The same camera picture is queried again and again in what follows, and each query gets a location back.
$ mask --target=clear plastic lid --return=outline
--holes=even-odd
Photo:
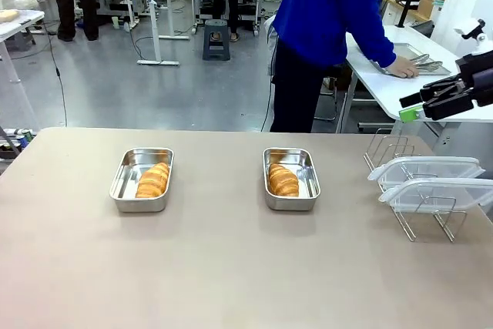
[[[450,212],[493,201],[493,180],[416,179],[385,191],[378,199],[399,212]]]
[[[383,190],[412,179],[446,178],[475,178],[484,170],[479,161],[471,157],[400,157],[377,167],[368,176],[376,180]]]

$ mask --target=gray floor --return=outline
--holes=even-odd
[[[192,25],[189,0],[175,0],[175,29]],[[269,10],[278,3],[267,3]],[[43,4],[45,21],[56,29],[58,19],[54,0]],[[167,31],[164,12],[158,20],[161,33]],[[191,129],[259,131],[267,109],[269,78],[267,47],[263,30],[254,37],[240,30],[241,40],[231,45],[229,62],[202,60],[203,30],[189,41],[160,41],[164,59],[177,59],[180,67],[137,65],[139,58],[129,33],[112,25],[100,28],[100,38],[88,42],[77,31],[74,42],[52,38],[53,54],[62,75],[69,126],[136,129]],[[132,32],[134,40],[150,35],[150,21],[143,18]],[[29,100],[41,127],[62,126],[64,114],[59,81],[45,35],[36,35],[37,45],[28,52],[12,52]],[[143,56],[153,57],[151,39],[137,43]],[[340,94],[339,105],[343,96]],[[270,127],[270,114],[266,129]],[[321,98],[317,114],[330,116],[331,99]],[[376,120],[385,115],[375,109]],[[357,110],[351,115],[350,130],[356,131]],[[22,107],[12,100],[12,87],[5,74],[0,77],[0,124],[4,127],[30,127]],[[314,123],[314,132],[331,133],[336,123]]]

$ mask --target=rectangular metal pan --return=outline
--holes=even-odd
[[[394,44],[394,53],[397,55],[400,55],[401,57],[405,57],[407,59],[413,59],[413,58],[416,58],[416,57],[424,54],[424,52],[420,52],[415,47],[413,47],[411,44],[407,44],[405,42],[395,43]],[[384,73],[385,75],[390,75],[389,71],[387,71],[386,69],[382,69],[378,65],[378,63],[376,63],[374,61],[370,61],[370,62],[372,65],[375,66],[375,68],[378,71]],[[428,63],[428,62],[434,62],[434,60],[431,58],[428,58],[426,61],[423,61],[423,63]],[[448,76],[451,74],[451,72],[448,71],[444,66],[442,66],[442,67],[434,70],[433,72],[420,70],[419,74],[421,76]]]
[[[166,207],[173,172],[173,151],[167,148],[134,148],[125,153],[116,171],[109,195],[120,212],[159,212]],[[169,166],[164,194],[156,198],[136,198],[140,177],[158,163]]]
[[[276,196],[270,191],[269,167],[277,163],[298,178],[300,195]],[[267,206],[277,211],[310,211],[320,195],[320,184],[311,155],[304,149],[267,148],[263,151],[263,181]]]

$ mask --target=green object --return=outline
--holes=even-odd
[[[410,123],[419,118],[418,110],[423,109],[423,105],[414,106],[411,108],[403,109],[399,112],[399,116],[403,123]]]

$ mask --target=blue sleeve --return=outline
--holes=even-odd
[[[378,0],[337,0],[342,18],[363,54],[382,67],[391,65],[394,45],[385,37]]]

